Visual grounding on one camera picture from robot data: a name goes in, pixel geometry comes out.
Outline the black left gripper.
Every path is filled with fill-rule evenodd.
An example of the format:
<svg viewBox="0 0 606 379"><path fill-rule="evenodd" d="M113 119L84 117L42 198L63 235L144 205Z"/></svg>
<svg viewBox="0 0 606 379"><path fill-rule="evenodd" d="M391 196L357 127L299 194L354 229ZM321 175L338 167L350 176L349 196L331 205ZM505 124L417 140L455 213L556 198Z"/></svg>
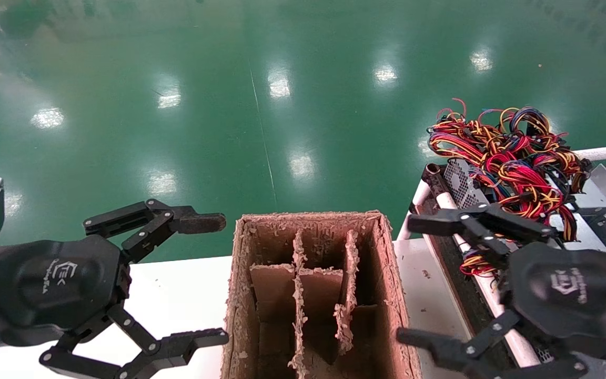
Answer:
<svg viewBox="0 0 606 379"><path fill-rule="evenodd" d="M192 206L149 199L87 218L83 226L88 237L77 241L0 246L0 333L64 333L39 362L74 378L151 378L188 365L200 348L229 342L223 328L154 339L122 307L130 262L142 261L175 233L223 230L222 213L199 214ZM121 249L107 240L128 231L133 235ZM140 348L130 362L115 365L75 355L82 340L112 324Z"/></svg>

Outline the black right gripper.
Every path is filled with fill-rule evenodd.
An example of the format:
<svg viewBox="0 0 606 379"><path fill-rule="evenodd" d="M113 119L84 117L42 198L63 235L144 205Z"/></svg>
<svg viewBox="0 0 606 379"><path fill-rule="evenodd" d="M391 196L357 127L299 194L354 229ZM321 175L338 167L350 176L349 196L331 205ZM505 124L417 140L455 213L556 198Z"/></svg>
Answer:
<svg viewBox="0 0 606 379"><path fill-rule="evenodd" d="M505 264L508 259L512 309L568 350L606 360L606 252L526 245L546 243L556 231L507 213L499 204L413 214L407 228L427 235L459 235L490 264ZM502 239L526 246L510 254ZM519 314L503 312L468 342L413 328L398 328L397 341L424 348L435 366L468 378L582 378L587 374L587 365L570 353L560 360L508 371L484 359L487 350L523 325Z"/></svg>

